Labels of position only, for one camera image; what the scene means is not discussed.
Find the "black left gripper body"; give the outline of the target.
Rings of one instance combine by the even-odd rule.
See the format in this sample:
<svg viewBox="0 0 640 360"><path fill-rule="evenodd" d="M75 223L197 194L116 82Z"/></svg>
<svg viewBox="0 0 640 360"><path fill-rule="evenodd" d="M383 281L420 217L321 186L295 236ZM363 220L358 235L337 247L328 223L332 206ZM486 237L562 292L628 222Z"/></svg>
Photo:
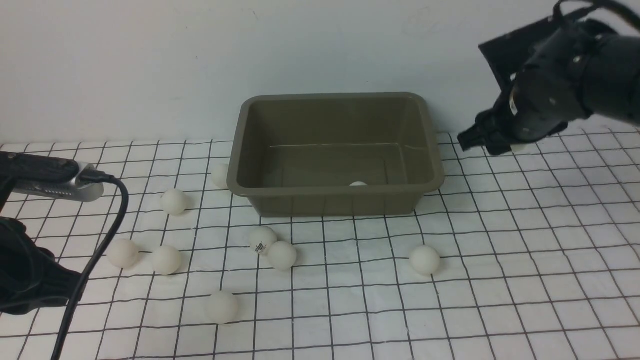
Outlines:
<svg viewBox="0 0 640 360"><path fill-rule="evenodd" d="M0 312L26 315L41 308L63 308L82 294L82 275L56 262L52 251L36 246L26 226L0 219Z"/></svg>

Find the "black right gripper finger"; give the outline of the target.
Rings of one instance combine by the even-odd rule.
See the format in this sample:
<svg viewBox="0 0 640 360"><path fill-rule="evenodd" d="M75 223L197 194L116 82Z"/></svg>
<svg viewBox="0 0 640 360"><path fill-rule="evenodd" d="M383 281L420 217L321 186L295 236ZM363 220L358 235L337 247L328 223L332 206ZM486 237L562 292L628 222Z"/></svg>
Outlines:
<svg viewBox="0 0 640 360"><path fill-rule="evenodd" d="M485 148L492 157L513 152L519 146L521 146L520 141L503 135L491 135L485 140Z"/></svg>
<svg viewBox="0 0 640 360"><path fill-rule="evenodd" d="M460 132L457 135L457 141L463 152L474 148L485 148L491 152L495 147L492 140L494 132L496 132L496 127L493 125L473 125Z"/></svg>

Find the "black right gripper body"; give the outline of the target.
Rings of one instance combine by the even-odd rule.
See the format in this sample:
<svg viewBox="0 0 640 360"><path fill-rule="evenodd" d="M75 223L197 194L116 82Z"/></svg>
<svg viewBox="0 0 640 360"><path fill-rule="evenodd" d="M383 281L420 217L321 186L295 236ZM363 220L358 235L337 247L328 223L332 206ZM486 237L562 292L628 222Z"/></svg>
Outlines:
<svg viewBox="0 0 640 360"><path fill-rule="evenodd" d="M590 65L599 41L593 30L556 30L536 45L493 105L493 135L530 144L598 114L601 99Z"/></svg>

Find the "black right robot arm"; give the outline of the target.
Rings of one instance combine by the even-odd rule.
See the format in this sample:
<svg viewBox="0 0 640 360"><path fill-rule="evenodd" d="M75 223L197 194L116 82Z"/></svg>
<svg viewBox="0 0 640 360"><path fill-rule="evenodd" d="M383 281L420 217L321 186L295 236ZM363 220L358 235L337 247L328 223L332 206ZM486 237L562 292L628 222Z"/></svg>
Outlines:
<svg viewBox="0 0 640 360"><path fill-rule="evenodd" d="M639 125L640 41L595 19L531 23L479 46L500 87L457 140L492 156L602 116Z"/></svg>

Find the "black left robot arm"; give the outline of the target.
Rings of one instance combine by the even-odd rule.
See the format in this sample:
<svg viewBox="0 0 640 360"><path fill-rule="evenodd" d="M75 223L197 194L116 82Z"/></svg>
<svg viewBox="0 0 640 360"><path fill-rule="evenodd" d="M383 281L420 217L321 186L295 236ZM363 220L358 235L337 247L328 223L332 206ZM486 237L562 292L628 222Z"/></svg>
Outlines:
<svg viewBox="0 0 640 360"><path fill-rule="evenodd" d="M1 178L1 194L35 193L75 202L93 202L104 194L102 184L78 180L78 174L14 173ZM55 262L54 254L36 246L18 219L1 217L1 312L25 315L40 308L62 308L74 298L81 274Z"/></svg>

